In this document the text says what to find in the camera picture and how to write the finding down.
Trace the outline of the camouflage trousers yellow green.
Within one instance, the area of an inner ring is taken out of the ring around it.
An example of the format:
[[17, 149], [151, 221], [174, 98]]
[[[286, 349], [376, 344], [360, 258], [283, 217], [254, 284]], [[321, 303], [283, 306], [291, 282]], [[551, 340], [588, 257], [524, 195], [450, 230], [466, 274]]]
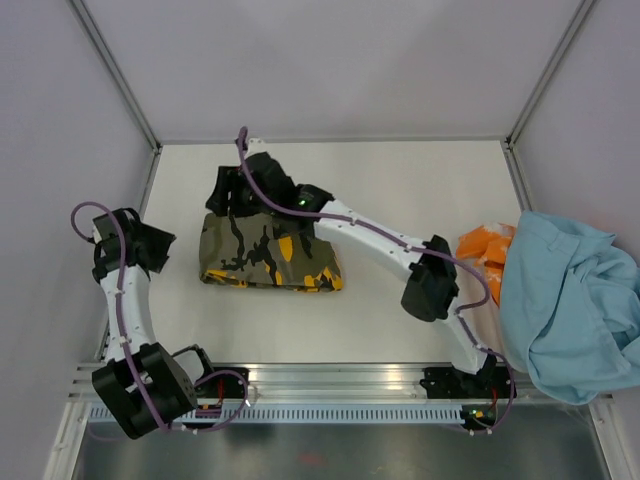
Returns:
[[205, 215], [199, 277], [205, 284], [306, 293], [337, 292], [344, 287], [331, 243], [303, 233], [284, 233], [272, 217], [262, 213]]

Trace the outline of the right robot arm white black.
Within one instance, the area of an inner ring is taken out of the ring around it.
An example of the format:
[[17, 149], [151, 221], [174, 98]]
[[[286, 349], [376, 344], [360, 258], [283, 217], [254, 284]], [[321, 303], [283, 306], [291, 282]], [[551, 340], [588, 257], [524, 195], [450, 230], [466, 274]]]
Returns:
[[336, 244], [358, 249], [403, 282], [410, 316], [436, 331], [447, 367], [425, 369], [421, 386], [433, 399], [509, 398], [512, 372], [462, 318], [455, 259], [448, 242], [394, 232], [357, 215], [331, 193], [297, 184], [267, 152], [245, 151], [238, 167], [218, 169], [205, 203], [200, 279], [239, 288], [337, 292], [343, 272]]

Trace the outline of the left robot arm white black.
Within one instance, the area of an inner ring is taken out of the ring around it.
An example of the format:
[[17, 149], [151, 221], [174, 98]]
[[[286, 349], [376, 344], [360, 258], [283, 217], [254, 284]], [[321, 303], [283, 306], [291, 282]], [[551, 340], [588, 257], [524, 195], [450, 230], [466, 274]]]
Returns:
[[106, 297], [109, 338], [105, 365], [92, 373], [92, 385], [131, 439], [168, 427], [218, 383], [199, 346], [171, 354], [153, 331], [151, 275], [161, 272], [175, 239], [143, 223], [132, 208], [93, 219], [92, 275]]

